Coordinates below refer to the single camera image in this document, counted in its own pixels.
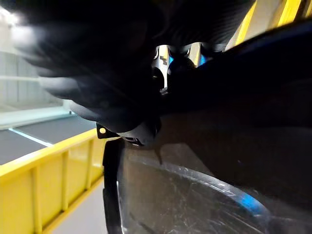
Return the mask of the right robot hand black cloth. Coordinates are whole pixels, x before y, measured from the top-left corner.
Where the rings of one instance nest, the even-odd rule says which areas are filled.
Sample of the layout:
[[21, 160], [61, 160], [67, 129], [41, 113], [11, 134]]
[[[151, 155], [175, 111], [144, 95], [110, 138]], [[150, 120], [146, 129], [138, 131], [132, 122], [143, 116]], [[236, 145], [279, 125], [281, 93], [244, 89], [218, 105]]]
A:
[[160, 129], [156, 48], [203, 42], [216, 52], [251, 0], [3, 0], [17, 53], [51, 95], [138, 145]]

